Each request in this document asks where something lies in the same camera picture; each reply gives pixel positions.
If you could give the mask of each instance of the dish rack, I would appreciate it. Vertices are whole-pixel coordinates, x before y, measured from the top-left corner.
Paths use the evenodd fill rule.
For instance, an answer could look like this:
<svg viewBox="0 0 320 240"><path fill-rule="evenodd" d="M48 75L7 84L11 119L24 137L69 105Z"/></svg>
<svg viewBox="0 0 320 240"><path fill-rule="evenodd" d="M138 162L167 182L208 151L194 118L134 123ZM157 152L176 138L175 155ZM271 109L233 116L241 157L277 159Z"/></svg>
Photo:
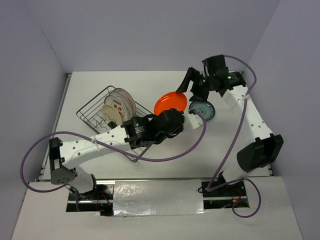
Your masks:
<svg viewBox="0 0 320 240"><path fill-rule="evenodd" d="M111 130L111 128L104 121L101 108L105 104L105 98L116 88L114 86L107 86L96 96L94 96L90 101L88 101L83 107L81 107L76 115L81 119L89 128L91 128L95 133L102 134ZM146 115L152 114L151 111L146 109L140 103L135 102L136 105L136 116L144 117ZM148 150L149 147L139 147L134 150L131 150L132 153L139 156L143 156ZM125 155L131 162L137 163L138 159Z"/></svg>

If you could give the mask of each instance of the blue patterned plate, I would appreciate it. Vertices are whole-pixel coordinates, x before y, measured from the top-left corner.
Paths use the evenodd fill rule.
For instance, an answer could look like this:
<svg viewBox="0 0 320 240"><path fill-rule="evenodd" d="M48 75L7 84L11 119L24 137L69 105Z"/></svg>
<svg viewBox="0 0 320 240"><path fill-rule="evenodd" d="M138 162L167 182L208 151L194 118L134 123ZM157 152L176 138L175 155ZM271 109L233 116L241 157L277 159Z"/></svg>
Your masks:
<svg viewBox="0 0 320 240"><path fill-rule="evenodd" d="M206 121L213 119L216 114L215 107L208 101L193 101L189 106L189 111L193 110L196 110L198 113L200 113Z"/></svg>

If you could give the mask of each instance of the white plastic part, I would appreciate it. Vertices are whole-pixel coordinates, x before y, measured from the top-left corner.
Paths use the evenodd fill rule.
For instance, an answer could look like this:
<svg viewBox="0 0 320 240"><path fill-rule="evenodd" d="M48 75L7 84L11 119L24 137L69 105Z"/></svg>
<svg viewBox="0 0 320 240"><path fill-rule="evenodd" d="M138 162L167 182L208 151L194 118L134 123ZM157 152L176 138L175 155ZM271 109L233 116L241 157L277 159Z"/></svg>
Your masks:
<svg viewBox="0 0 320 240"><path fill-rule="evenodd" d="M197 114L183 114L184 115L184 123L183 123L183 131L193 130L200 127L202 124L202 119Z"/></svg>
<svg viewBox="0 0 320 240"><path fill-rule="evenodd" d="M116 181L114 216L195 215L204 213L200 180Z"/></svg>
<svg viewBox="0 0 320 240"><path fill-rule="evenodd" d="M117 126L108 132L95 135L92 138L95 138L96 140L113 146L117 149L129 151L131 148L130 144L125 142L126 137L126 130L121 126ZM73 169L88 160L95 159L113 152L114 151L110 148L84 139L63 142L63 146L60 147L60 156L64 158L62 165L67 169Z"/></svg>
<svg viewBox="0 0 320 240"><path fill-rule="evenodd" d="M75 179L68 184L80 193L86 193L94 189L94 180L91 174L87 173L85 170L82 169L80 166L75 167L75 171L77 176Z"/></svg>
<svg viewBox="0 0 320 240"><path fill-rule="evenodd" d="M233 90L227 90L222 97L230 106L238 121L241 119L244 110L244 101L247 99L246 112L240 132L240 134L246 136L244 138L245 146L254 143L256 138L260 138L261 140L267 139L270 137L270 134L273 133L260 116L251 97L249 95L246 96L247 91L247 87L236 86ZM236 163L236 165L223 172L222 175L226 182L245 178L249 175L249 173L241 169L238 165L238 161L236 161Z"/></svg>

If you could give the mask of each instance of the white plate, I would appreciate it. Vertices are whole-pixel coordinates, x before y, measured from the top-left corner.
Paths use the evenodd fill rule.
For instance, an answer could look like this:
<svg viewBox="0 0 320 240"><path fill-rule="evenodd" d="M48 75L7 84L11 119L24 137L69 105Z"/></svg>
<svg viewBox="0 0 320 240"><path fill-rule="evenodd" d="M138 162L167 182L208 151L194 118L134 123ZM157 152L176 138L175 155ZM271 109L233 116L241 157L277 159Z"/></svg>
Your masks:
<svg viewBox="0 0 320 240"><path fill-rule="evenodd" d="M123 88L116 88L115 91L124 95L125 98L129 101L130 106L132 108L133 117L134 117L137 114L137 107L136 107L136 103L135 103L134 99L132 98L132 96Z"/></svg>
<svg viewBox="0 0 320 240"><path fill-rule="evenodd" d="M123 123L120 113L113 106L105 104L102 106L101 112L106 124L115 122L119 126Z"/></svg>
<svg viewBox="0 0 320 240"><path fill-rule="evenodd" d="M104 99L104 104L108 104L114 107L120 114L122 120L124 122L128 121L128 111L126 109L125 104L119 98L113 95L108 95Z"/></svg>
<svg viewBox="0 0 320 240"><path fill-rule="evenodd" d="M110 95L115 96L121 100L121 102L124 104L125 108L128 111L128 120L130 120L134 116L134 113L128 99L121 92L118 91L112 91Z"/></svg>

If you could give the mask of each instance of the gray wall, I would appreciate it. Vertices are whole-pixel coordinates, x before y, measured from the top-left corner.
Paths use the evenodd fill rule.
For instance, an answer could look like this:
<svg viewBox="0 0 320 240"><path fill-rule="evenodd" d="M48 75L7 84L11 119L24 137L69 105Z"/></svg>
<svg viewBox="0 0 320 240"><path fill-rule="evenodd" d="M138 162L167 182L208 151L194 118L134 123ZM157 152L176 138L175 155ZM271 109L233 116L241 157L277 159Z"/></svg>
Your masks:
<svg viewBox="0 0 320 240"><path fill-rule="evenodd" d="M249 61L280 2L25 1L67 72L185 70L222 53Z"/></svg>
<svg viewBox="0 0 320 240"><path fill-rule="evenodd" d="M0 1L0 239L11 239L26 188L19 177L29 146L52 130L66 76L23 0ZM33 181L46 144L27 160Z"/></svg>
<svg viewBox="0 0 320 240"><path fill-rule="evenodd" d="M254 102L284 138L273 168L284 179L304 240L320 239L319 9L319 0L281 0L250 60L258 77Z"/></svg>

